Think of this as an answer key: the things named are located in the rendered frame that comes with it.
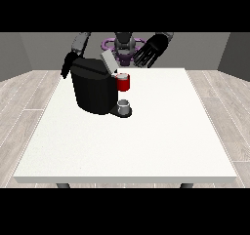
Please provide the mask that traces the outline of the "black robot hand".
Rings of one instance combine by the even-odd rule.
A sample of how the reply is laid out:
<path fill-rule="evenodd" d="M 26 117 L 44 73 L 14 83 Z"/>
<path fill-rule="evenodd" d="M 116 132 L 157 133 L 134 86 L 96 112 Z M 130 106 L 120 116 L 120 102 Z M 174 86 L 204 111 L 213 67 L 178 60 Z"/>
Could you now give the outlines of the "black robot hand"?
<path fill-rule="evenodd" d="M 156 60 L 168 48 L 169 39 L 164 34 L 154 34 L 146 43 L 133 55 L 134 65 L 151 68 Z"/>
<path fill-rule="evenodd" d="M 63 79 L 66 78 L 67 74 L 69 73 L 69 70 L 72 66 L 72 63 L 78 58 L 78 55 L 74 52 L 70 52 L 66 55 L 64 58 L 64 63 L 62 65 L 62 72 L 61 76 Z"/>

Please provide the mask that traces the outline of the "black coffee machine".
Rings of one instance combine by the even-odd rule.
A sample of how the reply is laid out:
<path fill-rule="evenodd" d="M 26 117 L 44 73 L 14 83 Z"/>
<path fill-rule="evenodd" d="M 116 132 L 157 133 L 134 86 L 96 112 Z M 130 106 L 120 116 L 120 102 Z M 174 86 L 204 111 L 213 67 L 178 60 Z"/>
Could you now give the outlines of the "black coffee machine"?
<path fill-rule="evenodd" d="M 99 115 L 108 113 L 120 118 L 132 115 L 118 113 L 118 93 L 115 71 L 110 74 L 101 59 L 76 59 L 70 68 L 77 104 L 83 110 Z"/>

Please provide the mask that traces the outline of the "pale grey machine lid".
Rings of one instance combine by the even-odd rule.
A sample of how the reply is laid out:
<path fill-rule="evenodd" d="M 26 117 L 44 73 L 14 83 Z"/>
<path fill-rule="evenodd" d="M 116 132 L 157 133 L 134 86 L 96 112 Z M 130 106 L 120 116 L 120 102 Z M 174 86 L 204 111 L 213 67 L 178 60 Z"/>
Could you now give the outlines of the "pale grey machine lid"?
<path fill-rule="evenodd" d="M 119 67 L 118 63 L 113 56 L 111 50 L 106 50 L 101 53 L 101 59 L 103 60 L 108 72 L 113 74 Z"/>

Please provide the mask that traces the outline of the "red pod holder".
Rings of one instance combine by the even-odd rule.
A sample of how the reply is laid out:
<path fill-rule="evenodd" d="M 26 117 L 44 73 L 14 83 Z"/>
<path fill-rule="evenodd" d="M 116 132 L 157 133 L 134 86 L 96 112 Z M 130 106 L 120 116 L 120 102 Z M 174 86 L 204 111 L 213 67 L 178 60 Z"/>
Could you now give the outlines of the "red pod holder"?
<path fill-rule="evenodd" d="M 128 73 L 122 73 L 127 74 L 128 78 L 126 80 L 120 80 L 117 78 L 116 75 L 116 84 L 117 84 L 117 90 L 120 92 L 126 92 L 130 89 L 130 75 Z"/>

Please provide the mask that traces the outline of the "small grey cup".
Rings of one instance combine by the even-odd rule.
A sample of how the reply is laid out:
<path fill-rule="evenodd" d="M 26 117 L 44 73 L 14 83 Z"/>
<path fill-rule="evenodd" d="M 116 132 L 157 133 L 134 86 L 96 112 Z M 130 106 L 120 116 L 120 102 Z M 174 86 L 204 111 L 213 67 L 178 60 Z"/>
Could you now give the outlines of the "small grey cup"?
<path fill-rule="evenodd" d="M 118 113 L 121 115 L 126 115 L 130 111 L 130 102 L 127 99 L 121 99 L 118 103 Z"/>

